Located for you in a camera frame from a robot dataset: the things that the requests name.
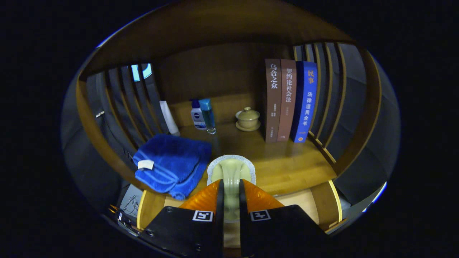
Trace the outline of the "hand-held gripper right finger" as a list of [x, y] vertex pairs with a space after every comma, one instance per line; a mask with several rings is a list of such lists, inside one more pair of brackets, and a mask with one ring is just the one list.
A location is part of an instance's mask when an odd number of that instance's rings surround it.
[[317, 258], [330, 238], [299, 205], [285, 206], [248, 180], [239, 183], [244, 258]]

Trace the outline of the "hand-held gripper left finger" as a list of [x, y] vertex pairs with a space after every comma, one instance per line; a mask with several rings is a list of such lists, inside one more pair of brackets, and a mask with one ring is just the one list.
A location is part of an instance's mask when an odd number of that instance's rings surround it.
[[214, 209], [166, 206], [139, 238], [171, 258], [222, 258], [224, 183], [217, 180], [207, 188], [214, 191], [210, 201]]

